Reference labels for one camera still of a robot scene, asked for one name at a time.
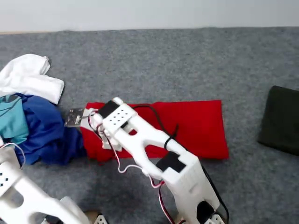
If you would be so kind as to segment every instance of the white wall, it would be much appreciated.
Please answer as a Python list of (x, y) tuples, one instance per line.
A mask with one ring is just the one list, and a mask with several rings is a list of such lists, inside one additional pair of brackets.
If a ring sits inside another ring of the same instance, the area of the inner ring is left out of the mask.
[(0, 0), (0, 32), (299, 26), (298, 0)]

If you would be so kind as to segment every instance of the clothing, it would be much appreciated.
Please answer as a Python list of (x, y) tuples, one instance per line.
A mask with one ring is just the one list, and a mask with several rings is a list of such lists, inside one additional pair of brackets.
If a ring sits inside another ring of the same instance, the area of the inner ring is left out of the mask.
[(71, 158), (86, 156), (82, 135), (76, 128), (67, 128), (58, 109), (38, 96), (21, 97), (29, 128), (27, 140), (19, 146), (24, 150), (26, 163), (38, 160), (46, 164), (67, 164)]
[[(88, 103), (86, 109), (100, 109), (104, 103)], [(160, 119), (169, 133), (173, 133), (179, 125), (176, 140), (196, 156), (226, 159), (228, 147), (221, 112), (221, 101), (190, 102), (156, 102), (151, 104), (158, 112)], [(149, 108), (136, 108), (138, 114), (155, 128), (160, 129), (157, 118)], [(81, 128), (87, 156), (98, 161), (107, 161), (114, 157), (112, 150), (102, 148), (99, 138), (90, 130)], [(163, 157), (167, 154), (164, 148), (147, 146), (149, 158)], [(123, 150), (118, 152), (120, 158), (131, 155)]]
[(0, 98), (0, 136), (4, 143), (20, 144), (26, 140), (27, 127), (21, 98), (4, 96)]
[(49, 68), (47, 57), (26, 54), (15, 58), (0, 71), (0, 97), (19, 92), (58, 104), (64, 82), (45, 75)]
[(299, 155), (299, 91), (270, 89), (257, 141)]

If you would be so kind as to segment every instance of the wire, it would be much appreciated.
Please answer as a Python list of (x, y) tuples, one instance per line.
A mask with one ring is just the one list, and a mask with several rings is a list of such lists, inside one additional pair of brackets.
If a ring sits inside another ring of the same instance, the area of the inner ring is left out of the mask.
[(13, 104), (11, 107), (8, 107), (8, 108), (5, 108), (5, 109), (0, 110), (0, 111), (5, 111), (5, 110), (7, 110), (7, 111), (5, 111), (3, 114), (1, 114), (0, 117), (4, 116), (7, 112), (9, 112), (10, 110), (12, 110), (12, 109), (15, 107), (15, 105), (16, 105), (20, 100), (21, 100), (21, 98), (19, 98), (18, 100), (16, 100), (16, 101), (14, 102), (14, 104)]
[(226, 224), (229, 224), (229, 211), (228, 211), (228, 208), (226, 207), (224, 201), (222, 200), (222, 198), (221, 198), (221, 196), (220, 196), (220, 194), (219, 194), (219, 192), (218, 192), (218, 190), (217, 190), (215, 184), (213, 183), (213, 181), (212, 181), (210, 175), (208, 174), (208, 172), (206, 171), (206, 169), (204, 168), (203, 165), (201, 165), (201, 167), (202, 167), (202, 169), (203, 169), (203, 171), (204, 171), (204, 173), (205, 173), (207, 179), (209, 180), (209, 182), (210, 182), (210, 184), (211, 184), (213, 190), (215, 191), (215, 194), (216, 194), (216, 196), (217, 196), (217, 198), (218, 198), (220, 204), (223, 206), (223, 208), (224, 208), (224, 210), (225, 210), (225, 212), (226, 212)]
[(157, 118), (158, 124), (159, 124), (160, 127), (162, 128), (162, 131), (164, 131), (166, 134), (168, 134), (168, 135), (170, 136), (169, 132), (168, 132), (168, 131), (166, 130), (166, 128), (164, 127), (164, 125), (163, 125), (163, 123), (162, 123), (162, 121), (161, 121), (161, 119), (160, 119), (160, 116), (159, 116), (158, 112), (155, 110), (155, 108), (152, 107), (152, 106), (149, 105), (149, 104), (140, 104), (140, 105), (134, 106), (133, 109), (137, 109), (137, 108), (141, 108), (141, 107), (147, 107), (147, 108), (151, 109), (151, 110), (154, 112), (154, 114), (155, 114), (155, 116), (156, 116), (156, 118)]
[(15, 147), (17, 147), (21, 151), (22, 156), (24, 157), (24, 162), (23, 162), (20, 169), (23, 169), (23, 167), (26, 163), (26, 156), (25, 156), (24, 150), (21, 147), (19, 147), (17, 144), (13, 143), (13, 142), (9, 142), (9, 143), (4, 144), (3, 146), (0, 147), (0, 149), (3, 149), (3, 148), (5, 148), (6, 146), (9, 146), (9, 145), (14, 145)]
[(158, 197), (159, 197), (159, 202), (160, 202), (161, 209), (162, 209), (163, 213), (165, 214), (166, 218), (168, 219), (168, 221), (171, 224), (175, 224), (174, 220), (172, 219), (172, 217), (170, 216), (169, 212), (165, 208), (165, 205), (164, 205), (164, 202), (163, 202), (163, 199), (162, 199), (162, 194), (161, 194), (161, 186), (159, 187)]
[(178, 132), (178, 124), (176, 124), (176, 127), (175, 127), (175, 129), (174, 129), (173, 134), (170, 134), (170, 133), (166, 130), (165, 126), (163, 125), (163, 123), (162, 123), (162, 121), (161, 121), (161, 119), (160, 119), (160, 116), (159, 116), (158, 112), (155, 110), (154, 107), (152, 107), (152, 106), (149, 105), (149, 104), (141, 104), (141, 105), (134, 106), (133, 109), (136, 109), (136, 108), (142, 108), (142, 107), (147, 107), (147, 108), (149, 108), (149, 109), (151, 109), (151, 110), (153, 111), (153, 113), (155, 114), (156, 119), (157, 119), (157, 121), (158, 121), (158, 124), (160, 125), (162, 131), (164, 131), (167, 135), (169, 135), (169, 138), (168, 138), (168, 139), (166, 140), (166, 142), (164, 143), (164, 149), (167, 150), (167, 144), (168, 144), (168, 142), (169, 142), (171, 139), (175, 139), (175, 137), (177, 136), (177, 132)]
[[(135, 167), (135, 168), (138, 168), (138, 169), (140, 169), (141, 171), (143, 171), (143, 168), (142, 168), (142, 167), (140, 167), (140, 166), (138, 166), (138, 165), (135, 165), (135, 164), (128, 165), (128, 166), (126, 166), (123, 170), (121, 170), (121, 162), (120, 162), (120, 158), (118, 157), (117, 152), (116, 152), (116, 150), (114, 149), (114, 147), (112, 146), (112, 144), (111, 144), (109, 138), (106, 136), (105, 133), (104, 133), (104, 135), (105, 135), (105, 137), (107, 138), (107, 141), (108, 141), (108, 143), (109, 143), (109, 146), (111, 147), (111, 149), (113, 150), (113, 152), (114, 152), (114, 154), (115, 154), (115, 158), (116, 158), (116, 161), (117, 161), (117, 164), (118, 164), (118, 168), (117, 168), (117, 169), (118, 169), (118, 172), (119, 172), (119, 173), (121, 173), (121, 174), (126, 173), (126, 171), (127, 171), (130, 167)], [(164, 181), (161, 181), (160, 183), (155, 184), (154, 179), (153, 179), (151, 176), (149, 176), (149, 175), (148, 175), (148, 177), (149, 177), (151, 186), (152, 186), (153, 188), (155, 188), (155, 189), (161, 187), (161, 186), (164, 184)]]
[[(98, 109), (94, 109), (93, 111), (90, 111), (89, 114), (91, 114), (91, 116), (93, 116), (93, 115), (95, 115), (95, 113), (93, 113), (93, 112), (97, 112), (97, 111), (98, 111)], [(84, 118), (88, 118), (88, 117), (89, 117), (89, 114), (86, 115), (86, 116), (82, 116), (82, 119), (84, 119)]]
[(97, 109), (95, 109), (95, 110), (93, 110), (93, 111), (91, 111), (90, 113), (89, 113), (89, 115), (88, 116), (84, 116), (84, 118), (87, 118), (88, 119), (88, 125), (90, 126), (90, 128), (93, 130), (93, 132), (95, 133), (95, 135), (99, 138), (99, 139), (101, 139), (102, 140), (102, 138), (101, 138), (101, 136), (99, 136), (99, 134), (98, 134), (98, 128), (102, 125), (102, 124), (99, 124), (99, 125), (97, 125), (97, 127), (96, 127), (96, 130), (93, 128), (93, 126), (92, 126), (92, 123), (91, 123), (91, 117), (95, 114), (92, 114), (93, 112), (96, 112), (96, 111), (98, 111)]
[[(148, 105), (148, 104), (143, 104), (143, 105), (137, 105), (137, 106), (134, 106), (133, 109), (140, 108), (140, 107), (147, 107), (147, 108), (151, 109), (151, 110), (154, 112), (154, 114), (155, 114), (155, 116), (156, 116), (156, 118), (157, 118), (157, 121), (158, 121), (160, 127), (162, 128), (162, 130), (163, 130), (166, 134), (168, 134), (168, 135), (170, 136), (170, 137), (166, 140), (166, 142), (164, 143), (164, 148), (167, 150), (167, 144), (168, 144), (168, 142), (169, 142), (171, 139), (174, 139), (174, 138), (176, 137), (176, 135), (177, 135), (178, 125), (176, 125), (176, 128), (175, 128), (175, 130), (174, 130), (174, 133), (173, 133), (172, 135), (170, 135), (170, 134), (167, 132), (166, 128), (164, 127), (163, 123), (161, 122), (161, 119), (160, 119), (160, 117), (159, 117), (159, 114), (158, 114), (158, 112), (155, 110), (154, 107), (152, 107), (151, 105)], [(205, 173), (207, 179), (208, 179), (209, 182), (211, 183), (211, 186), (212, 186), (213, 190), (215, 191), (215, 194), (216, 194), (216, 196), (217, 196), (217, 198), (218, 198), (220, 204), (221, 204), (221, 205), (223, 206), (223, 208), (225, 209), (225, 212), (226, 212), (226, 215), (227, 215), (227, 224), (229, 224), (229, 211), (228, 211), (228, 209), (227, 209), (227, 207), (226, 207), (224, 201), (222, 200), (222, 198), (221, 198), (221, 196), (220, 196), (220, 194), (219, 194), (219, 192), (218, 192), (216, 186), (214, 185), (212, 179), (210, 178), (208, 172), (206, 171), (206, 169), (204, 168), (203, 165), (201, 165), (201, 166), (202, 166), (202, 169), (203, 169), (203, 171), (204, 171), (204, 173)], [(160, 203), (161, 203), (161, 202), (163, 203), (163, 201), (161, 201), (161, 200), (162, 200), (162, 197), (160, 197), (160, 194), (161, 194), (161, 193), (160, 193), (160, 191), (159, 191), (159, 201), (160, 201)], [(166, 208), (165, 208), (164, 205), (163, 205), (163, 206), (161, 205), (161, 208), (162, 208), (162, 210), (163, 210), (163, 212), (164, 212), (164, 214), (165, 214), (166, 216), (167, 216), (167, 214), (169, 215), (169, 213), (167, 212), (167, 210), (166, 210)]]

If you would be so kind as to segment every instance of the teal cloth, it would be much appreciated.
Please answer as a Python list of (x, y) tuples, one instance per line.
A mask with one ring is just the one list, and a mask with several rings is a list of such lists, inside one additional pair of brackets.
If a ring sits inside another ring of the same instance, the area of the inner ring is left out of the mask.
[(22, 100), (19, 96), (7, 95), (0, 98), (0, 136), (4, 143), (20, 144), (29, 134)]

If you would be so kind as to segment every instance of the black cable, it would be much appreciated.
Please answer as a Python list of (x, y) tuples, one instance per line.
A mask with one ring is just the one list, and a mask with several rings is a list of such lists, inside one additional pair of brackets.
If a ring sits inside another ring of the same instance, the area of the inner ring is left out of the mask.
[(169, 142), (171, 139), (175, 139), (175, 137), (177, 136), (177, 132), (178, 132), (178, 124), (176, 125), (173, 134), (170, 134), (170, 133), (166, 130), (166, 128), (164, 127), (164, 125), (163, 125), (163, 123), (162, 123), (162, 121), (161, 121), (161, 119), (160, 119), (160, 116), (159, 116), (158, 112), (155, 110), (154, 107), (152, 107), (152, 106), (149, 105), (149, 104), (140, 104), (140, 105), (134, 106), (133, 109), (140, 108), (140, 107), (147, 107), (147, 108), (151, 109), (151, 110), (154, 112), (154, 114), (155, 114), (155, 116), (156, 116), (156, 118), (157, 118), (158, 124), (159, 124), (160, 127), (162, 128), (162, 131), (164, 131), (166, 134), (169, 135), (169, 138), (168, 138), (168, 139), (166, 140), (166, 142), (164, 143), (164, 149), (167, 150), (166, 146), (167, 146), (168, 142)]
[(140, 105), (134, 106), (133, 109), (140, 108), (140, 107), (147, 107), (147, 108), (151, 109), (154, 112), (154, 114), (157, 118), (157, 121), (158, 121), (160, 127), (162, 128), (162, 131), (164, 131), (166, 134), (168, 134), (170, 136), (169, 132), (166, 130), (166, 128), (162, 124), (160, 116), (159, 116), (158, 112), (155, 110), (154, 107), (152, 107), (151, 105), (148, 105), (148, 104), (140, 104)]
[(205, 167), (204, 167), (203, 165), (201, 165), (201, 167), (202, 167), (202, 170), (204, 171), (204, 173), (205, 173), (207, 179), (209, 180), (209, 182), (210, 182), (210, 184), (211, 184), (213, 190), (215, 191), (215, 194), (216, 194), (216, 196), (217, 196), (217, 198), (218, 198), (220, 204), (223, 206), (223, 208), (224, 208), (224, 210), (225, 210), (225, 212), (226, 212), (226, 222), (227, 222), (227, 224), (229, 224), (229, 211), (228, 211), (228, 208), (226, 207), (224, 201), (222, 200), (222, 198), (221, 198), (221, 196), (220, 196), (220, 194), (219, 194), (219, 192), (218, 192), (218, 190), (217, 190), (215, 184), (213, 183), (213, 181), (212, 181), (210, 175), (208, 174), (208, 172), (206, 171)]
[(95, 134), (101, 139), (101, 141), (103, 141), (103, 139), (101, 138), (101, 136), (97, 133), (98, 128), (100, 127), (100, 125), (97, 126), (97, 129), (96, 129), (96, 130), (94, 130), (94, 128), (92, 127), (92, 124), (90, 123), (91, 121), (90, 121), (90, 119), (89, 119), (89, 115), (86, 116), (86, 117), (88, 118), (88, 124), (89, 124), (90, 128), (93, 130), (93, 133), (95, 133)]
[[(133, 109), (135, 109), (135, 108), (140, 108), (140, 107), (147, 107), (147, 108), (151, 109), (151, 110), (154, 112), (154, 114), (155, 114), (155, 116), (156, 116), (156, 118), (157, 118), (157, 121), (158, 121), (160, 127), (162, 128), (162, 130), (163, 130), (166, 134), (169, 135), (169, 138), (168, 138), (168, 139), (166, 140), (166, 142), (164, 143), (164, 148), (167, 149), (166, 147), (167, 147), (168, 142), (169, 142), (171, 139), (175, 139), (175, 137), (176, 137), (176, 135), (177, 135), (177, 132), (178, 132), (178, 125), (176, 125), (176, 128), (175, 128), (173, 134), (170, 135), (170, 134), (168, 133), (168, 131), (166, 130), (166, 128), (164, 127), (163, 123), (161, 122), (160, 116), (159, 116), (158, 112), (155, 110), (154, 107), (152, 107), (151, 105), (148, 105), (148, 104), (142, 104), (142, 105), (134, 106)], [(208, 172), (206, 171), (206, 169), (204, 168), (203, 165), (201, 165), (201, 167), (202, 167), (202, 169), (203, 169), (203, 171), (204, 171), (204, 173), (205, 173), (207, 179), (209, 180), (209, 182), (210, 182), (210, 184), (211, 184), (211, 186), (212, 186), (212, 188), (213, 188), (213, 190), (214, 190), (214, 192), (215, 192), (215, 194), (216, 194), (216, 196), (217, 196), (217, 198), (218, 198), (220, 204), (223, 206), (223, 208), (224, 208), (224, 210), (225, 210), (225, 212), (226, 212), (226, 215), (227, 215), (227, 217), (226, 217), (226, 219), (227, 219), (227, 224), (229, 224), (229, 211), (228, 211), (228, 208), (226, 207), (224, 201), (222, 200), (222, 198), (221, 198), (221, 196), (220, 196), (220, 194), (219, 194), (219, 192), (218, 192), (218, 190), (217, 190), (215, 184), (213, 183), (211, 177), (209, 176)]]
[(20, 100), (21, 100), (21, 98), (19, 98), (18, 100), (16, 100), (16, 101), (14, 102), (14, 104), (13, 104), (11, 107), (8, 107), (8, 108), (5, 108), (5, 109), (0, 110), (0, 111), (5, 111), (5, 110), (7, 110), (7, 111), (5, 111), (3, 114), (1, 114), (0, 117), (4, 116), (7, 112), (11, 111), (11, 110), (15, 107), (15, 105), (16, 105)]

